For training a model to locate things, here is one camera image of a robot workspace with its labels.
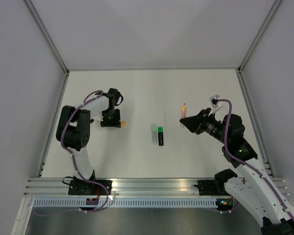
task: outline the orange pencil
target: orange pencil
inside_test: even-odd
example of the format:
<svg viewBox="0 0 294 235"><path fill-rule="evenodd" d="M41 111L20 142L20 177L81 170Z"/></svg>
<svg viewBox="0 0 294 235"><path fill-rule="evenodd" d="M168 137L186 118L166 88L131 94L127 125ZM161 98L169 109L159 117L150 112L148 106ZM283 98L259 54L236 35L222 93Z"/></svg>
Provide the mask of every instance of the orange pencil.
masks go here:
<svg viewBox="0 0 294 235"><path fill-rule="evenodd" d="M183 119L183 118L186 118L186 105L185 105L185 103L183 104L182 111L181 111L181 119Z"/></svg>

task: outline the black marker with green cap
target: black marker with green cap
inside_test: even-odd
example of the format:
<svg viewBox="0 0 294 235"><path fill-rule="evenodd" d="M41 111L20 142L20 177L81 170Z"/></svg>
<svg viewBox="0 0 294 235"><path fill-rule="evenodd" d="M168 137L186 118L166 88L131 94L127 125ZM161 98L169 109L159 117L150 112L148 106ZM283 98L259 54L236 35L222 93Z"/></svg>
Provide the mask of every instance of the black marker with green cap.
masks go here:
<svg viewBox="0 0 294 235"><path fill-rule="evenodd" d="M158 143L159 143L159 146L163 146L163 127L162 126L158 127Z"/></svg>

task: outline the white wall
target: white wall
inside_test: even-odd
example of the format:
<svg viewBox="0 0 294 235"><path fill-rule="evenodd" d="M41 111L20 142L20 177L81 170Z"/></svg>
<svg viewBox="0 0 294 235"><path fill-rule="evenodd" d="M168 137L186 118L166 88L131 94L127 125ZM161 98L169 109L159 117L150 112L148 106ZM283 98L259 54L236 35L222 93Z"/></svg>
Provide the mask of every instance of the white wall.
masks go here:
<svg viewBox="0 0 294 235"><path fill-rule="evenodd" d="M0 0L0 235L37 170L63 76L22 0Z"/></svg>
<svg viewBox="0 0 294 235"><path fill-rule="evenodd" d="M74 69L238 67L274 0L33 0Z"/></svg>
<svg viewBox="0 0 294 235"><path fill-rule="evenodd" d="M244 76L269 157L294 199L294 0L282 2Z"/></svg>

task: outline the table surface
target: table surface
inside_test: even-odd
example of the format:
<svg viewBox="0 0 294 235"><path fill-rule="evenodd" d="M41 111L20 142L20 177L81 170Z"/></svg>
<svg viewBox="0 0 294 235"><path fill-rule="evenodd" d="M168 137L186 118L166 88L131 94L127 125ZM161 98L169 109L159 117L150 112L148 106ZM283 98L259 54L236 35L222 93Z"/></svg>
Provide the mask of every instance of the table surface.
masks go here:
<svg viewBox="0 0 294 235"><path fill-rule="evenodd" d="M242 117L246 140L260 156L235 70L70 72L61 108L76 106L90 92L107 92L110 87L124 96L118 108L128 125L120 129L101 128L98 121L91 124L87 149L97 177L203 178L233 169L222 154L222 143L207 133L192 134L179 123L184 103L187 116L193 116L211 107L209 97L216 94L231 100L232 112ZM227 112L225 104L216 119L223 120ZM164 146L152 145L152 123L163 126ZM70 156L56 140L55 131L42 176L72 176Z"/></svg>

